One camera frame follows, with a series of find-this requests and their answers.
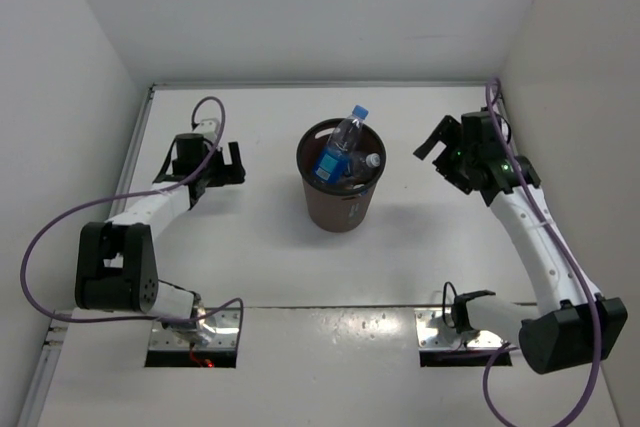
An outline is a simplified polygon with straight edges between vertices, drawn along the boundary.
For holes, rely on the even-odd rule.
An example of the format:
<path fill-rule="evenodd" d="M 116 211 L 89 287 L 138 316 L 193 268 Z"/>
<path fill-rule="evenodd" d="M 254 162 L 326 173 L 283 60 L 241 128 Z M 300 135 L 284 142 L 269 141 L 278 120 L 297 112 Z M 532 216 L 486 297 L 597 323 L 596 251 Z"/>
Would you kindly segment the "blue label water bottle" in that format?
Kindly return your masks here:
<path fill-rule="evenodd" d="M 318 181 L 332 185 L 342 177 L 359 143 L 368 114 L 366 108 L 356 105 L 351 115 L 334 128 L 312 170 Z"/>

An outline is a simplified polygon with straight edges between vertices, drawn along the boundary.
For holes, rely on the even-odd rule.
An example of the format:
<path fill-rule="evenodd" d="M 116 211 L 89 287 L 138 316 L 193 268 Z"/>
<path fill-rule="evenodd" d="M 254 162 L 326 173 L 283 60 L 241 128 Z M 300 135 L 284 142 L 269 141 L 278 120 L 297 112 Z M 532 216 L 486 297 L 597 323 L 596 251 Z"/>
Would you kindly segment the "brown plastic waste bin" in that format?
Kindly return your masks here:
<path fill-rule="evenodd" d="M 318 227 L 333 233 L 351 231 L 363 222 L 387 163 L 382 139 L 371 127 L 364 126 L 357 150 L 380 155 L 380 166 L 370 179 L 359 182 L 359 188 L 342 190 L 319 182 L 312 168 L 330 133 L 341 121 L 342 118 L 330 118 L 312 126 L 301 137 L 296 151 L 296 165 L 302 179 L 309 217 Z"/>

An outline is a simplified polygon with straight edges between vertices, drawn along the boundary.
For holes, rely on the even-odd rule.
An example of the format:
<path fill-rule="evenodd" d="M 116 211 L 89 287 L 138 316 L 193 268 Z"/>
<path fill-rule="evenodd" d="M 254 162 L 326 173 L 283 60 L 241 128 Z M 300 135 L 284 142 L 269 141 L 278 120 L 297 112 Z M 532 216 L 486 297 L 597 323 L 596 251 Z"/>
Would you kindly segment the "orange label clear bottle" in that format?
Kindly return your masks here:
<path fill-rule="evenodd" d="M 345 178 L 355 184 L 367 183 L 381 165 L 379 153 L 354 152 L 345 170 Z"/>

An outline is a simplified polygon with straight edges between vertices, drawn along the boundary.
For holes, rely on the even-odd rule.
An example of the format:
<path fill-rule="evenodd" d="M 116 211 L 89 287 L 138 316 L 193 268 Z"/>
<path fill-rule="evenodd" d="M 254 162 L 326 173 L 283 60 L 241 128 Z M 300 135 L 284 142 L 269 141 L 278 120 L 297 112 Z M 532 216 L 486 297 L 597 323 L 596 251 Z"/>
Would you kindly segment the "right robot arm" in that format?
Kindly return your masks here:
<path fill-rule="evenodd" d="M 460 119 L 446 115 L 414 152 L 425 159 L 445 148 L 436 171 L 460 191 L 479 193 L 511 239 L 532 284 L 536 309 L 489 290 L 458 294 L 451 307 L 457 333 L 488 330 L 519 348 L 547 374 L 605 360 L 628 319 L 620 298 L 607 298 L 581 268 L 553 220 L 536 170 L 525 156 L 510 160 L 486 109 Z"/>

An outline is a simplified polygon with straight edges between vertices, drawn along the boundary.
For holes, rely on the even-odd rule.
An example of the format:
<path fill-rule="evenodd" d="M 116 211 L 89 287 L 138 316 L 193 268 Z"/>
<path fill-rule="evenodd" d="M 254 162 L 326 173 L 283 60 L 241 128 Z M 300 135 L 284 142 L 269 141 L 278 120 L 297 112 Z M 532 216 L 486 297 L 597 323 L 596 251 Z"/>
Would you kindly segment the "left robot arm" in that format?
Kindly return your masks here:
<path fill-rule="evenodd" d="M 209 134 L 177 135 L 150 192 L 104 222 L 90 222 L 80 233 L 75 280 L 76 305 L 149 317 L 185 341 L 213 340 L 201 296 L 162 281 L 154 241 L 207 189 L 245 181 L 239 144 L 228 144 L 230 163 Z"/>

